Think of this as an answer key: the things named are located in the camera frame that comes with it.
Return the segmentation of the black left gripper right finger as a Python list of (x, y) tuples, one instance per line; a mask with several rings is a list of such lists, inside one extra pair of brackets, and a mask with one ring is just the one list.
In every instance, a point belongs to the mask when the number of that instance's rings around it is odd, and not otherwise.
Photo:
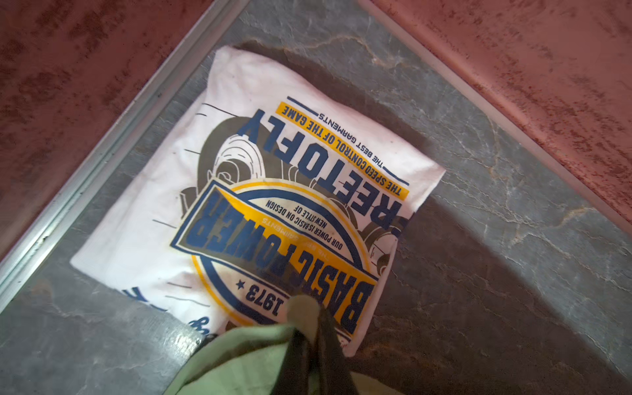
[(347, 367), (331, 314), (321, 308), (318, 316), (317, 362), (321, 394), (358, 395)]

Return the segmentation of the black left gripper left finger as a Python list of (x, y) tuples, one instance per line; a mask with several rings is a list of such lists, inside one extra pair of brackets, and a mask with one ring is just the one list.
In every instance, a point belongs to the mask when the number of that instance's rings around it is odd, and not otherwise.
[(308, 338), (299, 330), (294, 331), (271, 394), (307, 394), (310, 360), (311, 346)]

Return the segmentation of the green grey tank top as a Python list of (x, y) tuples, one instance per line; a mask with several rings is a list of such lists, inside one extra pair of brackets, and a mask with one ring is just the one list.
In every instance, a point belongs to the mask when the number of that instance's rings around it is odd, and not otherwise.
[[(317, 362), (318, 316), (314, 298), (294, 296), (284, 324), (232, 329), (200, 348), (166, 389), (168, 394), (271, 394), (294, 331), (309, 340), (307, 394), (321, 394)], [(351, 372), (359, 394), (394, 394), (380, 381)]]

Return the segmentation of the white tank top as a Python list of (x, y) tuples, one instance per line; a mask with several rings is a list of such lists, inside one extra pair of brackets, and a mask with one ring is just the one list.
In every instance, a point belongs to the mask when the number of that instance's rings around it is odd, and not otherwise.
[(205, 336), (279, 324), (293, 296), (312, 296), (353, 356), (443, 175), (298, 73), (226, 46), (71, 263)]

